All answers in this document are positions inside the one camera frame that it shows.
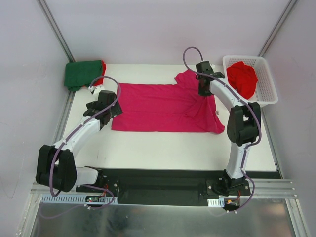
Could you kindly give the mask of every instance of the white table surface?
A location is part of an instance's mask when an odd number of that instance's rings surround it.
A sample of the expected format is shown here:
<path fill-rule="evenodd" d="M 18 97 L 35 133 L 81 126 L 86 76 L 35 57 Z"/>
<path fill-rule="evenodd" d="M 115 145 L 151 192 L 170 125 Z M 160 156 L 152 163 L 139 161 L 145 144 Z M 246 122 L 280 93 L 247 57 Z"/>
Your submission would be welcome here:
<path fill-rule="evenodd" d="M 174 77 L 185 71 L 183 65 L 108 64 L 106 75 L 118 82 L 175 84 Z M 222 71 L 216 66 L 214 71 Z M 117 86 L 104 79 L 106 90 Z M 80 121 L 86 103 L 94 100 L 87 88 L 77 91 L 68 117 L 65 135 Z M 229 112 L 215 97 L 219 119 L 227 125 Z M 86 143 L 75 162 L 99 168 L 223 170 L 229 160 L 231 142 L 226 131 L 213 133 L 120 132 L 111 130 L 112 121 Z M 251 148 L 246 165 L 251 171 L 276 171 L 267 134 L 262 124 L 262 141 Z"/>

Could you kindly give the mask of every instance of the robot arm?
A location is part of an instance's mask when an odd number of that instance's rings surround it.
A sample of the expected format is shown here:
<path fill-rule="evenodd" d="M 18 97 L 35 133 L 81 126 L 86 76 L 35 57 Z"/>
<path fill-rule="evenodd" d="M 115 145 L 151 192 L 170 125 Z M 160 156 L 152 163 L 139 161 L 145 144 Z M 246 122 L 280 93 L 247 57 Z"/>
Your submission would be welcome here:
<path fill-rule="evenodd" d="M 215 73 L 208 61 L 200 62 L 196 67 L 198 73 L 212 75 L 215 78 L 225 77 L 220 72 Z M 257 126 L 249 108 L 260 123 L 260 106 L 258 103 L 249 103 L 237 99 L 236 95 L 234 96 L 237 93 L 236 91 L 228 88 L 225 83 L 221 83 L 221 80 L 217 81 L 212 77 L 197 75 L 199 80 L 198 92 L 201 96 L 216 95 L 230 111 L 227 125 L 227 135 L 232 142 L 230 159 L 222 179 L 212 185 L 214 192 L 228 196 L 231 190 L 239 188 L 247 182 L 242 169 L 246 164 L 249 144 L 255 142 L 260 132 L 258 129 L 260 126 Z M 38 183 L 49 186 L 49 180 L 52 180 L 53 188 L 64 192 L 68 192 L 73 186 L 81 184 L 103 186 L 102 170 L 93 167 L 76 167 L 75 157 L 82 146 L 103 126 L 107 125 L 111 118 L 122 113 L 118 102 L 105 111 L 116 98 L 114 92 L 101 90 L 98 93 L 97 101 L 86 104 L 87 111 L 84 112 L 79 124 L 81 127 L 71 132 L 74 132 L 74 135 L 70 136 L 69 140 L 62 139 L 52 146 L 44 145 L 41 147 L 36 174 Z M 53 167 L 53 157 L 57 152 L 57 148 L 60 147 L 62 148 L 57 156 L 59 163 Z"/>
<path fill-rule="evenodd" d="M 58 165 L 55 165 L 53 171 L 53 188 L 68 192 L 75 185 L 96 184 L 99 186 L 99 183 L 103 184 L 103 175 L 100 170 L 93 167 L 76 167 L 75 157 L 84 144 L 107 125 L 111 118 L 122 113 L 122 109 L 119 103 L 116 102 L 107 111 L 97 115 L 95 118 L 91 118 L 114 102 L 117 97 L 114 92 L 106 90 L 101 90 L 99 93 L 95 91 L 94 95 L 98 95 L 98 99 L 97 101 L 86 104 L 87 111 L 83 113 L 83 117 L 79 123 L 79 125 L 82 126 L 79 130 L 77 130 L 68 141 L 62 139 L 52 146 L 44 145 L 39 150 L 36 174 L 36 181 L 38 183 L 49 186 L 50 167 L 53 156 L 57 148 L 64 143 L 65 145 L 61 148 L 57 157 Z"/>
<path fill-rule="evenodd" d="M 196 65 L 198 73 L 212 75 L 215 78 L 225 77 L 221 72 L 214 72 L 208 61 L 202 61 Z M 228 196 L 230 190 L 244 185 L 245 176 L 243 170 L 245 168 L 247 157 L 249 154 L 249 145 L 256 141 L 259 135 L 259 129 L 255 119 L 249 108 L 245 105 L 247 103 L 254 112 L 259 125 L 261 125 L 261 110 L 258 103 L 250 103 L 243 99 L 237 99 L 236 91 L 232 92 L 232 88 L 228 88 L 225 83 L 214 80 L 207 76 L 197 75 L 199 80 L 198 92 L 201 96 L 210 96 L 214 94 L 224 104 L 226 109 L 230 111 L 229 121 L 227 124 L 227 135 L 232 142 L 230 159 L 222 181 L 213 185 L 213 191 L 217 194 Z"/>

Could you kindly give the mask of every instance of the aluminum frame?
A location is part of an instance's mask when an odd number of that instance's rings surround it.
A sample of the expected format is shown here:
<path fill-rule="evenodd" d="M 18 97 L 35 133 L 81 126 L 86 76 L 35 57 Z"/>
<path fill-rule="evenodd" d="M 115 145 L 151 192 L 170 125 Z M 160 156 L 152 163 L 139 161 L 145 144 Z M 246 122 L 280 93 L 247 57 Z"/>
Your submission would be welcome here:
<path fill-rule="evenodd" d="M 284 22 L 287 20 L 289 14 L 292 12 L 294 6 L 297 4 L 298 0 L 290 0 L 285 7 L 282 15 L 278 19 L 275 27 L 271 31 L 269 37 L 267 38 L 265 44 L 263 45 L 262 49 L 260 50 L 259 56 L 264 56 L 268 51 L 270 45 L 272 44 L 273 40 L 275 39 L 276 35 L 279 33 L 280 29 L 282 28 Z M 75 59 L 46 3 L 45 0 L 38 0 L 39 6 L 41 7 L 45 17 L 47 18 L 50 26 L 52 27 L 53 32 L 55 33 L 58 41 L 61 44 L 69 62 L 75 62 Z M 63 115 L 60 119 L 56 134 L 54 136 L 54 141 L 58 141 L 62 138 L 67 119 L 69 116 L 69 112 L 72 105 L 72 100 L 75 96 L 74 92 L 70 92 L 68 98 L 66 100 Z M 279 167 L 277 156 L 275 154 L 273 143 L 270 139 L 270 135 L 268 133 L 269 143 L 272 148 L 272 152 L 276 159 L 276 163 Z M 289 216 L 292 221 L 292 225 L 295 231 L 295 235 L 298 237 L 305 237 L 310 236 L 308 229 L 306 228 L 306 223 L 304 217 L 302 215 L 302 210 L 300 208 L 298 194 L 296 193 L 296 189 L 294 187 L 293 181 L 285 180 L 285 179 L 254 179 L 255 181 L 255 195 L 254 198 L 281 198 L 286 200 L 286 204 L 289 210 Z M 37 183 L 33 184 L 31 194 L 29 197 L 27 209 L 24 212 L 23 220 L 19 227 L 19 232 L 16 236 L 19 237 L 28 237 L 31 235 L 32 228 L 35 222 L 36 214 L 39 208 L 40 200 L 42 198 L 42 194 L 49 193 L 49 188 L 43 185 L 39 185 Z M 69 194 L 76 195 L 78 194 L 75 190 L 71 190 Z"/>

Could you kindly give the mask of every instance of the folded green towel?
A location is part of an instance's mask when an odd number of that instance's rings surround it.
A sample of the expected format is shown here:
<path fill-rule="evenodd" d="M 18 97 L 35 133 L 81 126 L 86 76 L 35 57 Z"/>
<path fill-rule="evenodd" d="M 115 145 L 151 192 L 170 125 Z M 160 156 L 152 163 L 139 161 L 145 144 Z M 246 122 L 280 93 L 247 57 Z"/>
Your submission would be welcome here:
<path fill-rule="evenodd" d="M 67 63 L 64 85 L 70 91 L 77 91 L 84 85 L 89 87 L 93 79 L 101 74 L 101 60 Z"/>

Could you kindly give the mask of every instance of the purple cable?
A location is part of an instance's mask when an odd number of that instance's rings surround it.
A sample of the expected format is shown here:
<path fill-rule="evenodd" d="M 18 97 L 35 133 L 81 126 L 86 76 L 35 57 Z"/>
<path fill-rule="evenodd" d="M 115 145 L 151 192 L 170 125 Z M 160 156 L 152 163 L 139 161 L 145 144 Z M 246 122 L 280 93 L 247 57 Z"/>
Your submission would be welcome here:
<path fill-rule="evenodd" d="M 108 190 L 108 189 L 99 188 L 99 187 L 96 187 L 96 186 L 93 186 L 93 185 L 89 185 L 89 184 L 86 184 L 86 185 L 83 185 L 83 186 L 86 186 L 86 187 L 89 187 L 89 188 L 93 188 L 93 189 L 99 189 L 99 190 L 106 191 L 106 192 L 108 192 L 108 193 L 112 196 L 112 199 L 111 199 L 111 201 L 110 201 L 109 203 L 104 204 L 104 205 L 102 205 L 101 207 L 92 207 L 92 206 L 91 206 L 90 209 L 93 209 L 93 210 L 103 209 L 103 208 L 109 206 L 110 204 L 112 204 L 112 202 L 114 202 L 114 200 L 115 200 L 114 194 L 113 194 L 110 190 Z M 39 216 L 40 216 L 41 218 L 43 218 L 43 219 L 51 220 L 51 219 L 58 218 L 58 217 L 60 217 L 60 216 L 62 216 L 62 215 L 64 215 L 64 214 L 67 214 L 68 212 L 70 212 L 70 211 L 72 211 L 72 210 L 74 210 L 74 209 L 76 209 L 76 208 L 78 208 L 78 207 L 82 207 L 82 206 L 85 206 L 85 205 L 79 204 L 79 205 L 73 206 L 72 208 L 68 209 L 67 211 L 64 211 L 64 212 L 62 212 L 62 213 L 60 213 L 60 214 L 58 214 L 58 215 L 55 215 L 55 216 L 44 216 L 44 215 L 42 214 L 42 208 L 43 208 L 43 206 L 40 206 L 40 207 L 39 207 L 38 214 L 39 214 Z M 39 220 L 39 219 L 38 219 L 38 230 L 37 230 L 37 235 L 36 235 L 36 236 L 37 236 L 37 237 L 40 236 L 40 220 Z"/>
<path fill-rule="evenodd" d="M 83 125 L 85 125 L 87 122 L 89 122 L 91 119 L 93 119 L 94 117 L 98 116 L 99 114 L 105 112 L 106 110 L 108 110 L 112 105 L 114 105 L 118 100 L 119 100 L 119 97 L 121 95 L 121 87 L 120 87 L 120 84 L 115 80 L 113 79 L 112 77 L 109 77 L 109 76 L 99 76 L 97 78 L 95 78 L 91 84 L 90 84 L 90 87 L 93 86 L 93 84 L 100 78 L 108 78 L 108 79 L 111 79 L 112 81 L 114 81 L 117 85 L 118 85 L 118 95 L 117 95 L 117 98 L 109 105 L 107 106 L 106 108 L 104 108 L 103 110 L 97 112 L 95 115 L 91 116 L 90 118 L 88 118 L 87 120 L 85 120 L 83 122 Z M 70 134 L 68 137 L 66 137 L 65 139 L 65 142 L 67 143 L 71 138 L 72 136 L 79 131 L 80 128 L 83 127 L 82 124 L 80 124 L 77 128 L 75 128 Z M 54 167 L 55 167 L 55 162 L 57 160 L 57 157 L 58 157 L 58 154 L 60 153 L 61 149 L 64 147 L 65 143 L 62 142 L 59 146 L 59 148 L 57 149 L 54 157 L 53 157 L 53 160 L 51 162 L 51 166 L 50 166 L 50 172 L 49 172 L 49 190 L 50 190 L 50 194 L 55 198 L 57 197 L 59 194 L 60 194 L 60 190 L 55 194 L 54 193 L 54 190 L 53 190 L 53 172 L 54 172 Z"/>
<path fill-rule="evenodd" d="M 258 140 L 257 140 L 256 142 L 254 142 L 254 143 L 251 143 L 251 144 L 247 145 L 247 146 L 245 147 L 245 150 L 244 150 L 244 153 L 243 153 L 243 156 L 242 156 L 240 169 L 241 169 L 242 174 L 243 174 L 247 179 L 249 179 L 250 182 L 252 183 L 252 192 L 251 192 L 251 194 L 250 194 L 250 196 L 249 196 L 249 199 L 248 199 L 242 206 L 240 206 L 240 207 L 238 208 L 238 210 L 239 210 L 239 209 L 243 208 L 246 204 L 248 204 L 248 203 L 250 202 L 250 200 L 252 199 L 252 197 L 253 197 L 253 195 L 254 195 L 254 192 L 255 192 L 255 182 L 245 173 L 245 171 L 244 171 L 244 164 L 245 164 L 245 161 L 246 161 L 247 149 L 248 149 L 249 147 L 252 147 L 252 146 L 257 145 L 257 144 L 261 141 L 261 138 L 262 138 L 261 126 L 260 126 L 260 123 L 259 123 L 259 121 L 258 121 L 258 119 L 257 119 L 257 117 L 256 117 L 256 115 L 255 115 L 255 113 L 254 113 L 253 110 L 251 109 L 251 107 L 248 105 L 248 103 L 246 103 L 245 101 L 243 101 L 243 100 L 238 96 L 238 93 L 237 93 L 233 88 L 231 88 L 231 87 L 230 87 L 229 85 L 227 85 L 225 82 L 223 82 L 222 80 L 220 80 L 220 79 L 218 79 L 218 78 L 216 78 L 216 77 L 214 77 L 214 76 L 212 76 L 212 75 L 196 72 L 196 71 L 192 70 L 192 69 L 188 66 L 188 64 L 186 63 L 185 55 L 186 55 L 186 52 L 187 52 L 189 49 L 195 49 L 196 51 L 198 51 L 198 53 L 199 53 L 200 56 L 201 56 L 201 60 L 203 61 L 202 53 L 201 53 L 201 51 L 200 51 L 198 48 L 196 48 L 196 47 L 188 47 L 186 50 L 184 50 L 183 56 L 182 56 L 183 63 L 184 63 L 184 65 L 186 66 L 186 68 L 187 68 L 189 71 L 194 72 L 194 73 L 196 73 L 196 74 L 198 74 L 198 75 L 206 76 L 206 77 L 212 78 L 212 79 L 216 80 L 217 82 L 221 83 L 224 87 L 226 87 L 226 88 L 233 94 L 233 96 L 234 96 L 236 99 L 238 99 L 238 101 L 240 101 L 242 104 L 244 104 L 244 105 L 249 109 L 251 115 L 253 116 L 253 118 L 254 118 L 254 120 L 255 120 L 255 122 L 256 122 L 258 131 L 259 131 L 259 138 L 258 138 Z"/>

